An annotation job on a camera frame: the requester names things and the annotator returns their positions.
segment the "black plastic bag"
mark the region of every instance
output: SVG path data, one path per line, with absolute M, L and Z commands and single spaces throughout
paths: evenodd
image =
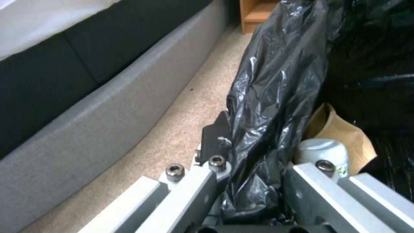
M 414 2 L 347 2 L 320 102 L 361 128 L 378 157 L 368 172 L 414 201 Z
M 233 169 L 225 221 L 258 222 L 279 206 L 281 173 L 325 79 L 342 9 L 340 0 L 282 0 L 256 28 L 227 97 Z

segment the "brown paper bag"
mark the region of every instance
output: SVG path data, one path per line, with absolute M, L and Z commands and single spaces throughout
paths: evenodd
M 364 132 L 336 114 L 332 105 L 322 104 L 310 118 L 302 140 L 328 138 L 345 145 L 349 155 L 350 175 L 357 174 L 377 156 Z

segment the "white bedding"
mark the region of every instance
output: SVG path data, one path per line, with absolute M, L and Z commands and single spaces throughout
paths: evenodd
M 0 0 L 0 61 L 119 0 Z

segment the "hex socket bolt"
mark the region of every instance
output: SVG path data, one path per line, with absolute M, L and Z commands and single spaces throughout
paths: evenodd
M 318 160 L 315 166 L 328 177 L 332 177 L 335 173 L 335 165 L 328 160 Z
M 226 170 L 226 159 L 221 155 L 213 155 L 208 160 L 208 166 L 213 172 L 222 172 Z
M 168 181 L 178 182 L 185 175 L 184 167 L 179 163 L 172 163 L 165 168 Z

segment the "black mattress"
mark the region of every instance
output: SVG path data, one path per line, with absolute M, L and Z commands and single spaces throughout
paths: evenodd
M 212 0 L 121 0 L 0 61 L 0 159 Z

